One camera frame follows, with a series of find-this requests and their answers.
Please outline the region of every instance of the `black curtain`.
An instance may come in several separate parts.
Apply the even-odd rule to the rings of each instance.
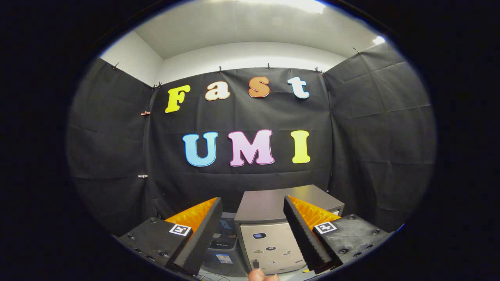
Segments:
[[[248,93],[253,77],[269,79],[270,94]],[[288,79],[306,81],[308,98]],[[205,99],[213,82],[228,84],[226,99]],[[190,86],[178,111],[165,113],[168,91]],[[142,116],[144,111],[150,115]],[[272,130],[274,163],[232,167],[228,133],[253,141]],[[294,164],[292,131],[309,132],[308,163]],[[216,159],[205,167],[186,160],[184,135],[217,132]],[[68,158],[76,187],[93,215],[121,235],[151,216],[166,218],[222,197],[236,212],[244,191],[314,184],[385,231],[397,229],[431,176],[436,133],[430,101],[411,66],[388,44],[376,45],[324,74],[295,68],[244,68],[205,73],[151,89],[97,59],[74,98]]]
[[[333,130],[331,193],[385,231],[396,230],[427,189],[436,153],[429,96],[387,43],[325,73]]]
[[[151,87],[97,59],[69,113],[66,151],[75,187],[92,215],[121,235],[157,215],[146,189],[144,129]]]
[[[270,93],[264,98],[249,95],[249,81],[267,77]],[[306,99],[295,96],[287,81],[300,77],[306,81]],[[205,99],[207,86],[213,82],[228,84],[226,99]],[[190,85],[190,91],[179,104],[178,111],[165,113],[168,90]],[[274,163],[259,165],[245,162],[230,166],[233,156],[228,134],[243,132],[252,142],[257,131],[272,131],[271,154]],[[293,163],[295,143],[290,133],[308,131],[308,163]],[[206,132],[217,132],[216,159],[205,167],[196,167],[186,160],[187,134],[198,134],[197,152],[207,155]],[[205,73],[162,85],[155,93],[151,107],[148,133],[148,181],[155,190],[162,190],[166,203],[162,210],[181,212],[184,209],[221,197],[225,212],[236,212],[245,191],[291,188],[316,185],[327,190],[332,162],[332,124],[325,82],[320,73],[306,69],[244,68]]]

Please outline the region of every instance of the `letter s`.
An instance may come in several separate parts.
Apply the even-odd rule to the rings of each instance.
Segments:
[[[248,94],[252,98],[263,98],[271,92],[268,84],[269,79],[267,77],[254,77],[250,79],[250,82],[248,82],[248,85],[250,86]]]

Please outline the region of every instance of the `white ceiling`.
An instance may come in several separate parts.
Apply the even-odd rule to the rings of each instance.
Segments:
[[[280,42],[350,57],[373,46],[361,20],[328,4],[322,14],[282,4],[195,0],[171,8],[135,32],[164,60],[196,49],[236,42]]]

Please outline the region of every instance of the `white wall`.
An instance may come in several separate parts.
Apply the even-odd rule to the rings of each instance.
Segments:
[[[117,68],[140,81],[153,86],[158,83],[156,76],[164,63],[160,57],[135,31],[116,41],[100,55],[101,59],[118,66]]]
[[[155,76],[156,83],[168,83],[193,75],[219,70],[296,68],[324,72],[346,58],[328,51],[278,42],[238,42],[185,52],[163,61]]]

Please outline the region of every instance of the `blue letter u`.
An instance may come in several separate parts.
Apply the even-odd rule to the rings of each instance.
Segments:
[[[216,160],[216,138],[219,136],[218,133],[214,131],[209,131],[203,134],[203,138],[206,140],[206,147],[208,153],[205,158],[198,157],[196,149],[196,141],[200,138],[199,135],[192,133],[187,134],[182,137],[185,143],[186,159],[189,164],[196,167],[205,167],[212,164]]]

